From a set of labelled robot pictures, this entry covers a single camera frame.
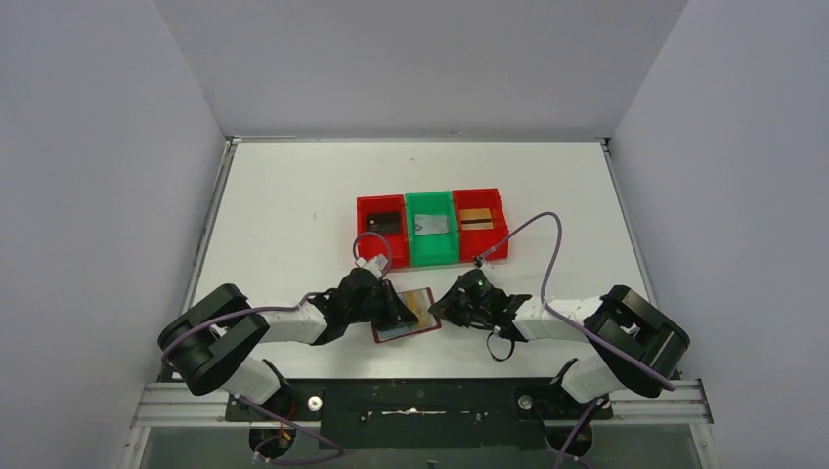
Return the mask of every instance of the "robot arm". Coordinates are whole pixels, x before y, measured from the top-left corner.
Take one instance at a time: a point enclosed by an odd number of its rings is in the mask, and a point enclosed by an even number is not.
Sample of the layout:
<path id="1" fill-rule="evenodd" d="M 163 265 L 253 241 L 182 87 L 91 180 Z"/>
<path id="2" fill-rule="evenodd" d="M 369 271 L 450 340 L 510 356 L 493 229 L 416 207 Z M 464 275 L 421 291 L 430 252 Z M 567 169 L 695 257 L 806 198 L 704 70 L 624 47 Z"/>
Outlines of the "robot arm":
<path id="1" fill-rule="evenodd" d="M 554 383 L 579 403 L 626 388 L 645 397 L 659 396 L 663 385 L 644 369 L 668 378 L 690 344 L 684 330 L 626 286 L 616 285 L 605 295 L 586 299 L 541 302 L 532 300 L 531 295 L 507 295 L 490 283 L 485 272 L 492 274 L 484 263 L 460 276 L 429 311 L 455 325 L 492 330 L 513 342 L 590 342 L 596 355 L 576 361 L 561 382 Z M 637 365 L 585 336 L 549 309 L 624 352 Z"/>
<path id="2" fill-rule="evenodd" d="M 293 307 L 250 308 L 235 285 L 221 285 L 165 327 L 158 346 L 194 395 L 223 389 L 262 404 L 284 383 L 268 363 L 248 356 L 256 344 L 323 345 L 352 323 L 371 322 L 385 330 L 418 321 L 391 282 L 382 279 L 386 263 L 382 255 L 360 258 L 339 286 L 308 294 Z"/>

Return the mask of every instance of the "glass panel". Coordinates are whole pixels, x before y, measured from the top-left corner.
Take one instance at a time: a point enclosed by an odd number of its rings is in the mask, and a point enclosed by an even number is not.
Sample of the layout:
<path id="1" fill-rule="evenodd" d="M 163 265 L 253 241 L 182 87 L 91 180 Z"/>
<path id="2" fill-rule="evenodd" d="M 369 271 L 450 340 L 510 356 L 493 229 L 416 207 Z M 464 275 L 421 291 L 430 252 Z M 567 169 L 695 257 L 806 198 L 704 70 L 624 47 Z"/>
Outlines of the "glass panel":
<path id="1" fill-rule="evenodd" d="M 585 460 L 594 469 L 642 468 L 700 469 L 687 425 L 595 426 L 593 448 Z M 285 458 L 307 458 L 328 453 L 311 438 L 300 435 Z M 147 441 L 142 469 L 251 469 L 246 428 L 153 428 Z M 514 447 L 475 449 L 362 449 L 318 467 L 441 469 L 499 467 L 549 469 L 555 454 Z M 562 469 L 582 468 L 573 462 Z"/>

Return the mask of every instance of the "cable connector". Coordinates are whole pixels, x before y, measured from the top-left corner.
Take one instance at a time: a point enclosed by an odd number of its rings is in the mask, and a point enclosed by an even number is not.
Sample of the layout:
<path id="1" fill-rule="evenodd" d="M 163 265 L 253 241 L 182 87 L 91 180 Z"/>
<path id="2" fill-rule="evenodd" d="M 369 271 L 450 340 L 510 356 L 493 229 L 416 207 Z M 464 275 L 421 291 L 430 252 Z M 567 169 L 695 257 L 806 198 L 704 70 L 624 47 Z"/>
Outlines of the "cable connector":
<path id="1" fill-rule="evenodd" d="M 385 271 L 386 266 L 388 266 L 388 262 L 389 261 L 386 259 L 386 256 L 377 254 L 368 261 L 362 257 L 358 257 L 357 260 L 354 261 L 354 265 L 361 269 L 366 269 L 377 278 L 382 278 L 383 271 Z"/>

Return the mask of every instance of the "screw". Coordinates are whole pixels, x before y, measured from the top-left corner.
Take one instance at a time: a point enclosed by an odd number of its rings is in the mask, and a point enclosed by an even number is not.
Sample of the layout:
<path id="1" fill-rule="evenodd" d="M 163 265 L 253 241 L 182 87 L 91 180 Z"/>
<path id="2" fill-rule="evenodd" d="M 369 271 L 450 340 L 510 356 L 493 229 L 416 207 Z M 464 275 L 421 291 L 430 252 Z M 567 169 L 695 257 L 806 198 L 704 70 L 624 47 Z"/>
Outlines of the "screw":
<path id="1" fill-rule="evenodd" d="M 527 396 L 526 394 L 518 398 L 518 406 L 521 407 L 522 410 L 529 410 L 533 408 L 533 398 Z"/>
<path id="2" fill-rule="evenodd" d="M 308 398 L 308 410 L 318 412 L 323 408 L 323 400 L 319 396 L 311 396 Z"/>

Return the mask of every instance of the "black cable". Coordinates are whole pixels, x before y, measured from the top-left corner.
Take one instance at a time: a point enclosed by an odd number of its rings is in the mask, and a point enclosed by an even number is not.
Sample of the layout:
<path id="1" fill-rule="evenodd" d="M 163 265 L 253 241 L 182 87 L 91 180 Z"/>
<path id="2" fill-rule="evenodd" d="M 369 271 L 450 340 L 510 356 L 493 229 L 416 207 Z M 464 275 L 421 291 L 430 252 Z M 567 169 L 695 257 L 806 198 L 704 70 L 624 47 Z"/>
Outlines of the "black cable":
<path id="1" fill-rule="evenodd" d="M 490 339 L 492 338 L 492 336 L 494 334 L 495 334 L 495 332 L 490 332 L 490 335 L 487 336 L 487 350 L 490 352 L 490 357 L 492 357 L 494 361 L 496 361 L 496 362 L 506 362 L 507 360 L 509 360 L 510 357 L 512 357 L 512 353 L 515 352 L 515 341 L 512 340 L 512 339 L 509 339 L 509 354 L 507 354 L 506 357 L 500 359 L 500 358 L 496 357 L 495 354 L 492 353 L 492 349 L 490 348 Z"/>

